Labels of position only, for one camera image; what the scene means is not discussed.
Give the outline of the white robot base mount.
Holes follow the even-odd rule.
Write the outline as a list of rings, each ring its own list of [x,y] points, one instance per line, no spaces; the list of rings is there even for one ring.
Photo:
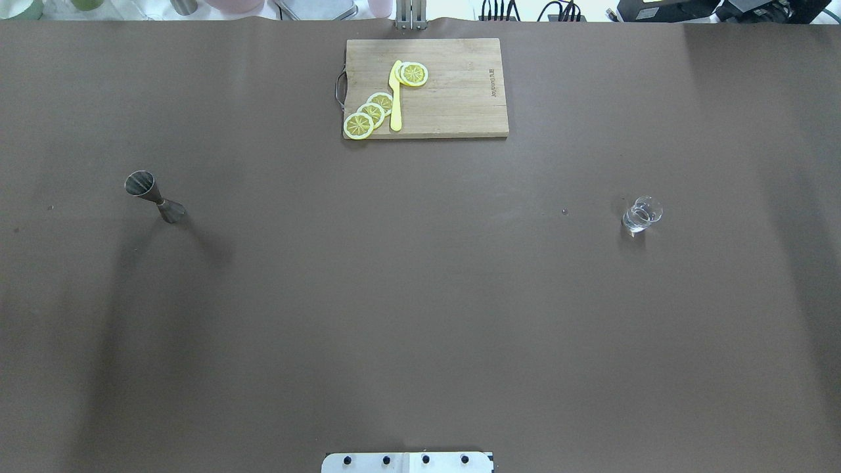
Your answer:
[[[495,472],[495,461],[481,451],[334,453],[321,472]]]

